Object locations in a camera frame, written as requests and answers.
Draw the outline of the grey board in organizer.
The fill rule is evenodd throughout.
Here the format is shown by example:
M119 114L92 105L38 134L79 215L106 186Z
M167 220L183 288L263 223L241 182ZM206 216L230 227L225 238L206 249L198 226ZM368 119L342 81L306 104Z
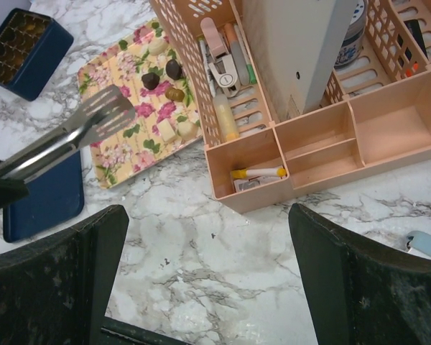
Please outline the grey board in organizer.
M242 26L276 120L316 110L356 1L244 1Z

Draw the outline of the blue box lid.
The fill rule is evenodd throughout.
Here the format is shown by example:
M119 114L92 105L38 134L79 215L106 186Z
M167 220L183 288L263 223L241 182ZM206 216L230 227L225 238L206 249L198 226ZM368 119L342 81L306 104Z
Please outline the blue box lid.
M65 159L27 187L28 196L3 210L3 238L8 243L28 239L80 214L85 202L80 153Z

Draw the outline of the dark heart chocolate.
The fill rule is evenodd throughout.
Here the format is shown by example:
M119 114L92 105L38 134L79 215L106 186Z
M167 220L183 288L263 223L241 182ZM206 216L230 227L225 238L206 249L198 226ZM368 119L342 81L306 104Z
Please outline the dark heart chocolate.
M147 90L152 91L159 85L160 76L155 72L149 72L149 73L143 74L141 76L141 80L142 80L143 86Z

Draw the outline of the white oval chocolate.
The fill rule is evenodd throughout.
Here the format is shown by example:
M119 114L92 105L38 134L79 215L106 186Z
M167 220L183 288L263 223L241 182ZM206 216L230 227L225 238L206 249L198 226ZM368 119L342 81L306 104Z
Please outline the white oval chocolate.
M183 140L188 141L197 136L198 126L191 121L178 122L177 131Z

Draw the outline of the blue white patterned jar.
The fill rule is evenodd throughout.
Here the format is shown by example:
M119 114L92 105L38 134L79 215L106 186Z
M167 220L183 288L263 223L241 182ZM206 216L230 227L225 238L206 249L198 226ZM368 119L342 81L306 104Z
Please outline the blue white patterned jar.
M351 64L360 54L366 27L367 1L358 0L334 68L341 69Z

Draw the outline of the blue chocolate box with insert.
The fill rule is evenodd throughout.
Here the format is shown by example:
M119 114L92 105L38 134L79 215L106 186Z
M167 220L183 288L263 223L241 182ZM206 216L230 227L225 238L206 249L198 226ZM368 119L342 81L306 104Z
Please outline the blue chocolate box with insert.
M15 8L0 26L0 86L35 100L73 44L55 19Z

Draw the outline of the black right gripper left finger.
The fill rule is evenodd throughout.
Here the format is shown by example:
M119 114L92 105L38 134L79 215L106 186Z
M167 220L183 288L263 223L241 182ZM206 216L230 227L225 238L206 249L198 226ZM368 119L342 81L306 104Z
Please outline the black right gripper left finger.
M0 344L97 344L128 225L109 206L0 254Z

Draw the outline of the white pen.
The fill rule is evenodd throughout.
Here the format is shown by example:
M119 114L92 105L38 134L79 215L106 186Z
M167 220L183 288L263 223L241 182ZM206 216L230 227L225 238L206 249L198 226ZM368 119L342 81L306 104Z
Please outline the white pen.
M205 43L205 40L203 38L200 38L198 40L198 42L200 45L200 51L201 51L201 55L202 55L202 59L203 59L203 65L204 65L204 69L205 69L205 74L206 74L210 94L212 97L215 97L216 96L216 89L215 89L214 80L213 80L213 77L212 77L212 74L211 74L211 71L209 68L206 43Z

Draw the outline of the stapler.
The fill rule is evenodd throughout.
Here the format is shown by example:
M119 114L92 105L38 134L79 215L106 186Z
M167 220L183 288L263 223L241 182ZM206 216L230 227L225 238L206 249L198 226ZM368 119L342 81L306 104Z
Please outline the stapler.
M411 231L407 235L407 253L431 259L431 235L423 231Z

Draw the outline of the peach plastic desk organizer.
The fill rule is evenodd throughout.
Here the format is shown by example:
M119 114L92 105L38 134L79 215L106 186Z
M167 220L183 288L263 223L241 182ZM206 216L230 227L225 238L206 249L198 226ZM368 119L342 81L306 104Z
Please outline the peach plastic desk organizer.
M278 121L269 108L242 26L244 1L153 1L152 8L194 85L215 199L244 213L431 159L431 62L390 1L370 1L363 39L378 88L344 88L334 68L319 107ZM200 22L241 29L254 65L265 128L225 142L213 107L198 40ZM283 166L287 175L237 193L232 170Z

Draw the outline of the floral serving tray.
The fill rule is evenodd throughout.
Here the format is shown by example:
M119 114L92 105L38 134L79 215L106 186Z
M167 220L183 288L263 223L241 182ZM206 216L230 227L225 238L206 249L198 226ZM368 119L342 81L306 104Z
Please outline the floral serving tray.
M148 45L158 37L165 39L168 47L160 55L151 56ZM135 119L126 128L91 145L93 167L101 188L112 188L201 138L193 85L185 74L179 80L167 76L165 66L171 59L176 59L183 68L163 26L157 19L152 19L78 71L78 90L83 100L115 85L135 110ZM149 72L160 76L159 85L152 91L147 90L141 80L141 76ZM167 99L164 94L169 87L183 90L184 100ZM168 119L176 132L177 138L173 142L164 142L159 133L157 124L163 119ZM183 121L198 126L195 138L185 141L180 137L177 123Z

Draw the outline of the white rectangular chocolate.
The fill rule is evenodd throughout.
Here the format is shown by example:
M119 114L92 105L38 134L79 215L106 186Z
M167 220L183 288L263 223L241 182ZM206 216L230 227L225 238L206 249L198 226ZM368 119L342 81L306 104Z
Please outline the white rectangular chocolate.
M157 128L164 142L173 142L177 135L168 119L163 119L157 124Z

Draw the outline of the gold barrel chocolate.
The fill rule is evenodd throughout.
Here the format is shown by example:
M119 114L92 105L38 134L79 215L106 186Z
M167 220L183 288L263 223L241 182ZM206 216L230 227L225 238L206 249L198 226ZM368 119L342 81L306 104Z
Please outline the gold barrel chocolate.
M175 87L167 88L164 95L167 99L177 102L182 102L185 98L185 92Z

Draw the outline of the pink handled scissors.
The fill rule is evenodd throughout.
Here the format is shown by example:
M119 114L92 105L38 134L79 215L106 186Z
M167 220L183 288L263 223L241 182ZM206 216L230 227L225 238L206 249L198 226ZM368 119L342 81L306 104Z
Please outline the pink handled scissors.
M228 51L215 22L210 17L201 20L200 28L212 58L208 66L216 84L228 98L234 97L239 92L241 83L238 79L233 57Z

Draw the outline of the orange marker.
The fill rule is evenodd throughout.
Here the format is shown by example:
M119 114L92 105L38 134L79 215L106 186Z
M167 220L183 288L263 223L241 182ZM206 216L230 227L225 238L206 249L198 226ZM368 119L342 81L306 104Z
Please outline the orange marker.
M225 36L228 42L228 46L231 47L231 45L235 42L238 42L238 37L236 35L236 31L234 29L234 25L231 23L226 23L223 27L223 30L225 32Z

